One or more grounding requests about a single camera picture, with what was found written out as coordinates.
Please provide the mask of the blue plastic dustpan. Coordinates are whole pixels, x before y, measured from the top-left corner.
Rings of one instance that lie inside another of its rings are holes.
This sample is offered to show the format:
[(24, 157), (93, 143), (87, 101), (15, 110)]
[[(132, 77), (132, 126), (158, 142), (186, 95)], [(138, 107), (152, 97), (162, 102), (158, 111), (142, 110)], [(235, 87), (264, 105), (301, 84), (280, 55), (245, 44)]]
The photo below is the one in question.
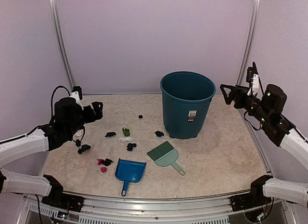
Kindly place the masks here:
[(118, 159), (115, 177), (123, 182), (121, 196), (127, 195), (129, 183), (138, 183), (143, 178), (146, 162)]

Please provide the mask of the light green hand brush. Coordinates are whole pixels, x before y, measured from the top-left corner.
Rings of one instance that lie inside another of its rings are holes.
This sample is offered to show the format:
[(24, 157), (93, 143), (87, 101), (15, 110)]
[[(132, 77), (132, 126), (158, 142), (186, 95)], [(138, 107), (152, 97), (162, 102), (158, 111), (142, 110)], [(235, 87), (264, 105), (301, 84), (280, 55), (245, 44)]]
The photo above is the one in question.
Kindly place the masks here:
[(185, 170), (177, 163), (179, 152), (169, 141), (165, 141), (159, 146), (147, 152), (147, 156), (160, 167), (172, 166), (181, 176), (185, 175)]

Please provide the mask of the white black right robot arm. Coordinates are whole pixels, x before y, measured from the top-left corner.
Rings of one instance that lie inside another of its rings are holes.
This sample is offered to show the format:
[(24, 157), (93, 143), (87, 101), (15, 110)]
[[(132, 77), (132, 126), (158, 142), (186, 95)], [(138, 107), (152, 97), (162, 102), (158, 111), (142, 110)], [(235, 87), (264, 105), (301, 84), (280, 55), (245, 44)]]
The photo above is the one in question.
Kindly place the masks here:
[[(244, 109), (254, 117), (261, 130), (277, 147), (290, 153), (304, 167), (308, 166), (308, 140), (296, 126), (282, 115), (287, 99), (283, 90), (269, 84), (261, 99), (248, 95), (248, 88), (222, 84), (220, 89), (226, 104), (234, 102), (234, 108)], [(235, 208), (259, 206), (270, 203), (272, 198), (283, 199), (304, 207), (308, 205), (308, 185), (280, 180), (270, 175), (255, 179), (250, 185), (246, 198), (235, 203)]]

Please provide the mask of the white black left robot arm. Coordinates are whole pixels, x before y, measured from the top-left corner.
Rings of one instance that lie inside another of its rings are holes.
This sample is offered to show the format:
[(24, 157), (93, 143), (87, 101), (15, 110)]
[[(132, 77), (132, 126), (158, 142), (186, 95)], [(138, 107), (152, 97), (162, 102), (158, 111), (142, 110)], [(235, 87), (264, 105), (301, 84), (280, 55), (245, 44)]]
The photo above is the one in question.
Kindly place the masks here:
[(55, 150), (73, 136), (84, 125), (103, 118), (103, 103), (93, 102), (81, 106), (73, 97), (60, 99), (54, 105), (51, 122), (38, 126), (24, 135), (3, 140), (0, 143), (0, 191), (1, 193), (33, 194), (42, 196), (42, 202), (55, 207), (64, 207), (69, 199), (63, 186), (50, 175), (31, 176), (15, 173), (5, 165), (29, 155)]

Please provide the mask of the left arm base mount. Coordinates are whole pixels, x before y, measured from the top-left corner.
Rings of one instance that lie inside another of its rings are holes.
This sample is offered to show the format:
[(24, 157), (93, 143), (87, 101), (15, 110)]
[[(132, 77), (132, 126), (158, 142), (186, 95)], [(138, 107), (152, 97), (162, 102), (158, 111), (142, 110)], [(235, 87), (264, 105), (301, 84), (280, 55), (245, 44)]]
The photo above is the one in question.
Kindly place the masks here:
[(81, 212), (84, 198), (81, 196), (62, 193), (58, 198), (52, 198), (50, 196), (43, 197), (41, 202), (43, 204), (67, 211)]

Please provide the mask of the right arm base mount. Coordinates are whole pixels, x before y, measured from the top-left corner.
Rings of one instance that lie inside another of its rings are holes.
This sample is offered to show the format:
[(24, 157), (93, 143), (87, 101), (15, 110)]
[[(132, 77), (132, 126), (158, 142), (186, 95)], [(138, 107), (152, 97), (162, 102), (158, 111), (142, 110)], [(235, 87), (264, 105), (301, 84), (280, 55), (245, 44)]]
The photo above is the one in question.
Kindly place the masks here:
[(272, 202), (272, 199), (264, 196), (255, 197), (251, 195), (251, 193), (245, 193), (241, 195), (231, 196), (230, 202), (232, 211), (242, 211), (270, 204)]

